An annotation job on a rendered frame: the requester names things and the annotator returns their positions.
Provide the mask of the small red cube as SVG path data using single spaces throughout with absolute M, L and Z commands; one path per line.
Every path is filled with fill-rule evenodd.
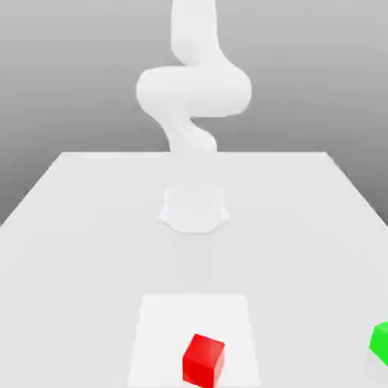
M 216 388 L 224 368 L 225 343 L 195 334 L 182 358 L 183 381 Z

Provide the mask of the small green cube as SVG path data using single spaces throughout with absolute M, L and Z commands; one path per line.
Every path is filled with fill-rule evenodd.
M 388 367 L 388 321 L 374 327 L 369 348 Z

